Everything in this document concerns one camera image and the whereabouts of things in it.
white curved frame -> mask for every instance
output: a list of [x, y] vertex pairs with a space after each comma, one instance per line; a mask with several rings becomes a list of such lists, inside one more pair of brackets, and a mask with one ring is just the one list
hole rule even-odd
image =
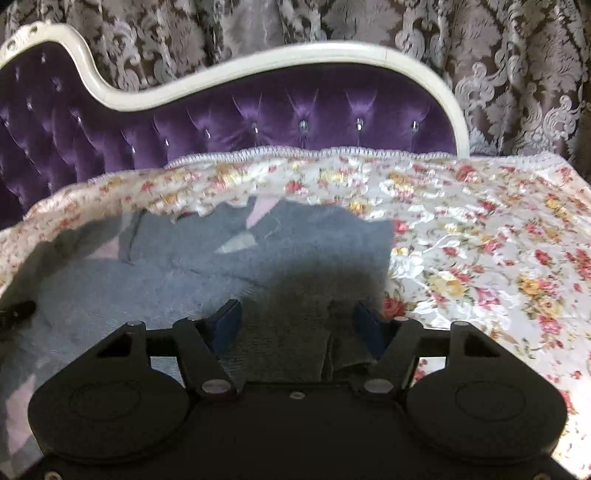
[[94, 98], [108, 108], [122, 112], [146, 110], [230, 80], [294, 65], [360, 63], [387, 68], [412, 79], [441, 104], [452, 125], [457, 155], [467, 158], [470, 154], [463, 112], [445, 82], [419, 61], [388, 47], [353, 41], [290, 45], [230, 60], [142, 92], [124, 92], [103, 80], [88, 45], [74, 28], [66, 24], [35, 22], [24, 25], [3, 43], [0, 68], [19, 53], [47, 41], [57, 42], [68, 51], [82, 82]]

purple sofa backrest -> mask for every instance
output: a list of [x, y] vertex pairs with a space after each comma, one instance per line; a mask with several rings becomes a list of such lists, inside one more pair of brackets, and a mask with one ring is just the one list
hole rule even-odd
[[46, 42], [0, 70], [0, 228], [68, 184], [259, 145], [456, 151], [437, 101], [382, 67], [287, 67], [119, 112], [89, 94], [60, 44]]

gray cloth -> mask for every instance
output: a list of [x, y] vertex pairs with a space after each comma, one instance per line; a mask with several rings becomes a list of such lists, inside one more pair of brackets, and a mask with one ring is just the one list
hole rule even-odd
[[[223, 205], [176, 224], [149, 213], [111, 218], [40, 246], [7, 295], [34, 299], [38, 310], [3, 338], [0, 416], [7, 396], [32, 373], [37, 388], [125, 322], [165, 328], [209, 316], [229, 299], [242, 302], [243, 326], [220, 361], [239, 385], [333, 380], [365, 365], [352, 307], [382, 296], [391, 224], [363, 222], [332, 206], [279, 202], [247, 231], [252, 205]], [[113, 237], [116, 256], [88, 256]], [[243, 237], [237, 251], [220, 252]], [[174, 359], [152, 365], [182, 382]], [[6, 445], [5, 438], [0, 462], [8, 458]], [[38, 455], [34, 442], [24, 448], [28, 455], [12, 458], [17, 470], [18, 458]]]

damask curtain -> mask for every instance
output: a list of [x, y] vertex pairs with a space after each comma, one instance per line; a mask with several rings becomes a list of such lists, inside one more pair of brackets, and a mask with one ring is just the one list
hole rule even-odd
[[591, 180], [591, 8], [577, 0], [18, 0], [0, 41], [36, 20], [76, 28], [124, 90], [285, 43], [397, 48], [453, 89], [474, 153], [549, 150]]

curtain fold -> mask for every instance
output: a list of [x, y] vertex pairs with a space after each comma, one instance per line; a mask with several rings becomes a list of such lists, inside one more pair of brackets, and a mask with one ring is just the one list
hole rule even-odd
[[18, 0], [86, 39], [112, 85], [140, 90], [285, 43], [396, 48], [452, 88], [474, 153], [552, 151], [591, 179], [591, 9], [577, 0]]

